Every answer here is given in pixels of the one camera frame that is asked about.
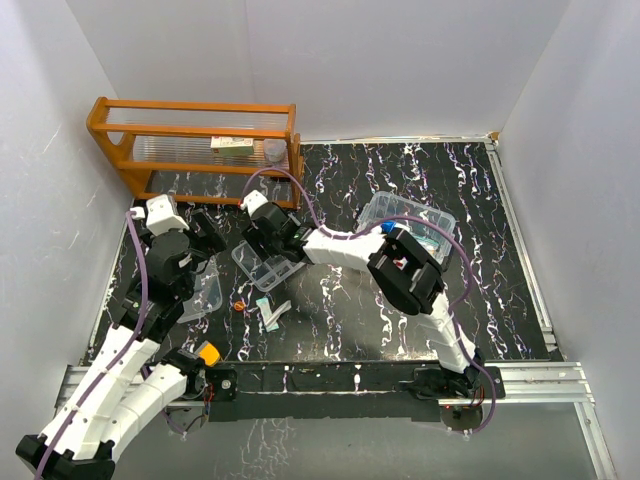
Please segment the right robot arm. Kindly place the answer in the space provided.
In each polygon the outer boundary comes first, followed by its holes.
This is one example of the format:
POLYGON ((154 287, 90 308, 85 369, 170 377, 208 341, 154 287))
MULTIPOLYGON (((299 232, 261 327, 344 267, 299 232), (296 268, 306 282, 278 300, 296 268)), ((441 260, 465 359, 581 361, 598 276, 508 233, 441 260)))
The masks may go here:
POLYGON ((280 255, 293 263, 370 274, 385 299, 426 330, 442 370, 434 390, 462 398, 476 393, 482 382, 481 355, 454 319, 441 264, 407 228, 394 221, 367 233, 312 227, 257 191, 241 201, 240 209, 250 219, 243 236, 261 259, 280 255))

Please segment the teal bandage packet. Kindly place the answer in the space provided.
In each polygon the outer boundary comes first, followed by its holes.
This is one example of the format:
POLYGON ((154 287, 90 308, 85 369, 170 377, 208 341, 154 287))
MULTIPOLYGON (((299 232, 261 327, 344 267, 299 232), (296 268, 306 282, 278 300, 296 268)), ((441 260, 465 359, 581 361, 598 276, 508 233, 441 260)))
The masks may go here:
POLYGON ((430 254, 434 254, 438 252, 441 247, 439 242, 436 242, 430 238, 427 238, 426 240, 422 241, 421 244, 430 254))

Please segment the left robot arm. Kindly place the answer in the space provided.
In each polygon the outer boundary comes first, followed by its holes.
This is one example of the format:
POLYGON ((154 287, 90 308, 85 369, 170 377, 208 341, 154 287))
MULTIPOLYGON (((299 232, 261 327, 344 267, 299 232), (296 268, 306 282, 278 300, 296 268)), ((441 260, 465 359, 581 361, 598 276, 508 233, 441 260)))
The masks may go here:
POLYGON ((138 259, 118 318, 84 377, 55 418, 24 436, 17 456, 37 479, 109 479, 128 444, 173 400, 206 387, 204 369, 220 359, 210 343, 165 354, 137 387, 131 385, 184 313, 198 280, 226 244, 209 215, 189 220, 151 208, 126 215, 138 259))

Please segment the clear divider tray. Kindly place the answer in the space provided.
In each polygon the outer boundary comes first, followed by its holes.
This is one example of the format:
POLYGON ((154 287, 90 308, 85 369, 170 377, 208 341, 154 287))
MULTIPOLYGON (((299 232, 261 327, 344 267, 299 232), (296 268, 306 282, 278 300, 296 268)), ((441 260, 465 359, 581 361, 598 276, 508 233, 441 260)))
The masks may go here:
POLYGON ((268 293, 302 269, 303 262, 292 263, 281 255, 261 260, 246 241, 241 241, 231 257, 240 270, 259 291, 268 293))

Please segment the white blue tube bottle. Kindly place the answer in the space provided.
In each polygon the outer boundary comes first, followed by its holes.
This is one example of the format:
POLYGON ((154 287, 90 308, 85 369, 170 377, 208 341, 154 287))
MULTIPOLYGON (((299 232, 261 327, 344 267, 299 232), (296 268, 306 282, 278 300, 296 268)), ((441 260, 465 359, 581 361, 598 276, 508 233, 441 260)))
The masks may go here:
POLYGON ((395 226, 396 223, 394 221, 386 221, 380 225, 380 228, 384 234, 388 234, 395 228, 395 226))

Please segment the teal white sachet strips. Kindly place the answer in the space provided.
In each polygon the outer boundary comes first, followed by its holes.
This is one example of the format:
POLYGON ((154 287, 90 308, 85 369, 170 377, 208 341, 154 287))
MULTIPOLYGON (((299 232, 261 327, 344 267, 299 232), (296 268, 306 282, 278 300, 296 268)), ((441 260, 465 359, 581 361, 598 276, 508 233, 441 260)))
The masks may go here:
POLYGON ((291 301, 287 300, 282 305, 273 310, 267 297, 258 299, 256 301, 256 305, 260 310, 263 326, 267 332, 271 332, 279 328, 278 321, 280 317, 288 312, 292 306, 291 301))

